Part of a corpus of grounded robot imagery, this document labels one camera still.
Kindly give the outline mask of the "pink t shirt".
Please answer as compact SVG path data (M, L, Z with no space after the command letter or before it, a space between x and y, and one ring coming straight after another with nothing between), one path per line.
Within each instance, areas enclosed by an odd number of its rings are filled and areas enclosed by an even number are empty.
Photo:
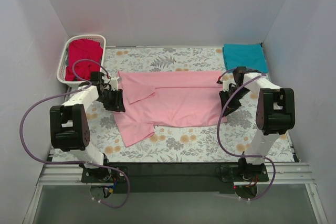
M125 112L114 119L126 147L154 134L155 126L204 127L222 111L220 71L123 72Z

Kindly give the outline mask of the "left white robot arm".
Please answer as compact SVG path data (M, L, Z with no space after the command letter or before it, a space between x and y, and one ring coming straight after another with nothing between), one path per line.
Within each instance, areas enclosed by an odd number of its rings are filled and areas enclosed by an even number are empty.
M100 182L112 177L110 169L102 168L108 164L108 158L90 142L90 130L86 111L98 101L107 111L125 112L123 91L119 88L121 77L110 78L92 72L90 81L82 83L77 92L65 103L50 109L51 144L75 156L80 167L87 169L87 175Z

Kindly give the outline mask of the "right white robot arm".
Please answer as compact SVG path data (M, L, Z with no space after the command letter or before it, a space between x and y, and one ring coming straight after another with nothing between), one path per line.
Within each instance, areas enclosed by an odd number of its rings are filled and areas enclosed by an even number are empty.
M241 99L251 92L256 95L256 133L250 146L236 155L238 162L217 169L223 182L268 181L265 161L273 144L295 125L295 96L291 88L282 88L270 82L266 74L246 67L232 69L234 81L218 77L222 111L226 117L241 107Z

